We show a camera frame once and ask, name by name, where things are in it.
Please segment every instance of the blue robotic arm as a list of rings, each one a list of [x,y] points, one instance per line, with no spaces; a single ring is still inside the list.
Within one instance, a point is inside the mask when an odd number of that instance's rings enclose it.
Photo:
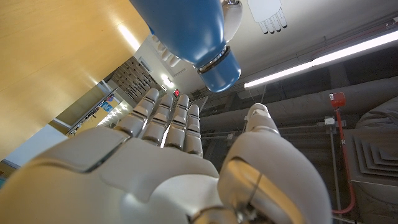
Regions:
[[[226,90],[238,80],[241,69],[226,46],[219,1],[130,1],[165,47],[193,64],[209,90]]]

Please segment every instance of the air vent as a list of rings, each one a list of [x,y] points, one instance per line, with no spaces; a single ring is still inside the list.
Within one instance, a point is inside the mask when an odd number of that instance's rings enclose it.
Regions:
[[[344,131],[351,180],[398,187],[398,129]]]
[[[148,63],[142,57],[139,57],[138,61],[139,61],[139,63],[141,63],[141,65],[144,67],[144,69],[147,70],[148,73],[152,72]]]
[[[173,76],[173,77],[176,77],[177,75],[179,75],[179,74],[185,72],[186,70],[187,70],[186,68],[183,68],[181,71],[177,72],[175,75],[172,75],[172,76]]]

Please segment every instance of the ceiling light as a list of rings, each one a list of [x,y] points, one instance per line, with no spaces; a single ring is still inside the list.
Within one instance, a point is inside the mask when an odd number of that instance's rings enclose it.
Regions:
[[[274,73],[272,75],[268,75],[266,77],[263,77],[263,78],[260,78],[260,79],[245,83],[244,87],[245,88],[250,88],[250,87],[253,87],[253,86],[260,85],[260,84],[264,85],[264,84],[267,84],[267,83],[270,83],[270,82],[275,82],[275,81],[277,81],[277,79],[280,79],[280,78],[285,77],[287,75],[293,74],[295,72],[299,72],[299,71],[305,70],[305,69],[310,68],[312,66],[316,66],[316,65],[323,64],[323,63],[331,62],[333,60],[336,60],[336,59],[339,59],[339,58],[343,58],[345,56],[349,56],[349,55],[352,55],[352,54],[355,54],[355,53],[358,53],[358,52],[361,52],[361,51],[364,51],[364,50],[367,50],[367,49],[371,49],[373,47],[377,47],[377,46],[380,46],[380,45],[383,45],[383,44],[386,44],[386,43],[389,43],[389,42],[392,42],[392,41],[395,41],[395,40],[398,40],[398,31],[392,32],[390,34],[383,35],[381,37],[376,37],[375,39],[368,40],[368,41],[365,41],[363,43],[354,45],[352,47],[347,47],[347,48],[345,48],[343,50],[339,50],[339,51],[330,53],[328,55],[316,58],[316,59],[312,60],[311,62],[307,62],[307,63],[301,64],[301,65],[297,65],[297,66],[295,66],[293,68],[289,68],[289,69],[283,70],[281,72],[277,72],[277,73]]]
[[[164,82],[168,87],[170,87],[170,88],[173,88],[173,87],[174,87],[174,83],[172,83],[172,82],[170,81],[170,79],[167,77],[167,75],[162,75],[161,77],[162,77],[162,79],[163,79],[163,82]]]

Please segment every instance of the robotic hand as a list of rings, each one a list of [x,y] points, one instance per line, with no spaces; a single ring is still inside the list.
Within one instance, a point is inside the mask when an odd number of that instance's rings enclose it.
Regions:
[[[330,223],[321,177],[264,105],[220,176],[202,159],[199,111],[150,90],[115,129],[94,128],[45,151],[0,191],[5,223]]]

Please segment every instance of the red pipe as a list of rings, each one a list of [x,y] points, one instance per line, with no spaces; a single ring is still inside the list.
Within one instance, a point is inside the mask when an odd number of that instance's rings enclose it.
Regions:
[[[346,167],[346,174],[347,174],[350,202],[349,202],[349,205],[346,208],[344,208],[342,210],[332,210],[332,212],[335,213],[335,214],[344,214],[344,213],[347,213],[347,212],[351,211],[354,208],[354,206],[355,206],[355,193],[354,193],[354,186],[353,186],[352,182],[350,181],[351,177],[349,175],[349,170],[348,170],[347,149],[346,149],[346,144],[345,144],[345,139],[344,139],[343,125],[341,123],[340,109],[337,108],[335,111],[336,111],[338,129],[340,131],[341,144],[343,146],[343,158],[344,158],[344,163],[345,163],[345,167]]]

